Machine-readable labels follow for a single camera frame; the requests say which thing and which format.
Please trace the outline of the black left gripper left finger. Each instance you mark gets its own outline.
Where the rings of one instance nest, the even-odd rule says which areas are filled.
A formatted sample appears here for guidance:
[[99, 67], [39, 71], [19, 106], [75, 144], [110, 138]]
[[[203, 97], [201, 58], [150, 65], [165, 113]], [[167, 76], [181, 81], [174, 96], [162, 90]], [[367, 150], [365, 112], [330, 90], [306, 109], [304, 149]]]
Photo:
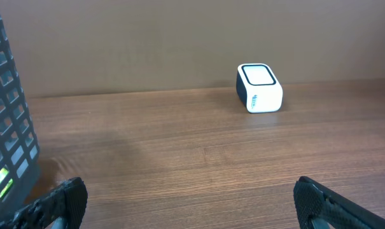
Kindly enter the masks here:
[[87, 200], [85, 183], [73, 177], [23, 208], [1, 216], [0, 229], [79, 229]]

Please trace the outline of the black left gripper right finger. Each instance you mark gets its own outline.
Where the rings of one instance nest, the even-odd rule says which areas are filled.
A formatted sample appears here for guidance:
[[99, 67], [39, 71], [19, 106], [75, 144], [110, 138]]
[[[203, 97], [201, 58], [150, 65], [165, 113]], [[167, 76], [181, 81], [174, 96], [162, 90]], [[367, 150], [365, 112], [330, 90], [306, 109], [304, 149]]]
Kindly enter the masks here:
[[384, 218], [307, 176], [295, 183], [293, 198], [301, 229], [385, 228]]

